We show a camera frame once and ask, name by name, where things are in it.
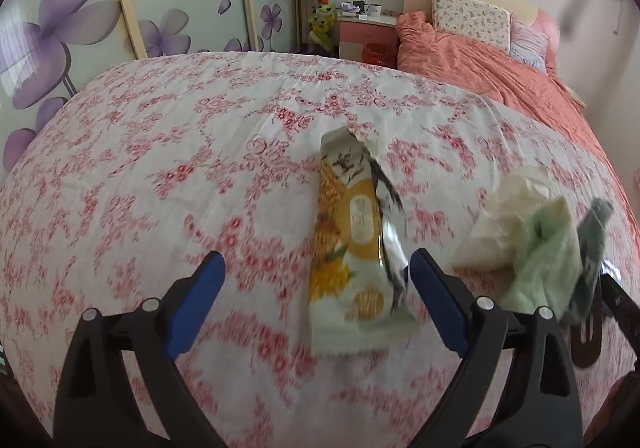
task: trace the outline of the cup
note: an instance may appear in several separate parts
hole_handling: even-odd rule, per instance
[[[380,16],[382,14],[382,6],[380,4],[367,4],[364,11],[369,16]]]
[[[354,6],[358,6],[358,14],[359,13],[364,13],[365,10],[365,3],[362,0],[354,0],[353,1],[353,5]]]

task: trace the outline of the nightstand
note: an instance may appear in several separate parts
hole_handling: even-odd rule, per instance
[[[340,52],[343,60],[362,62],[362,48],[367,43],[383,43],[395,48],[398,44],[395,16],[368,16],[366,20],[338,16],[340,22]]]

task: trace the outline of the blue gripper pad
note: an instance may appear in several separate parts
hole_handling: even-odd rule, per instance
[[[411,256],[409,273],[444,345],[463,358],[469,350],[466,316],[419,251],[414,251]]]
[[[197,280],[190,288],[168,326],[166,350],[175,361],[188,352],[225,281],[225,262],[221,254],[208,256],[198,267]]]

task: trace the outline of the snack bar wrapper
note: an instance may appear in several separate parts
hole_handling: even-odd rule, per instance
[[[346,127],[322,136],[309,285],[311,351],[378,351],[418,324],[404,305],[408,261],[400,197]]]

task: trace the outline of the pink nightstand drawer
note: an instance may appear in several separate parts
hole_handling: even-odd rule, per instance
[[[383,43],[396,46],[398,34],[395,27],[363,24],[362,22],[340,22],[340,41],[351,43]]]

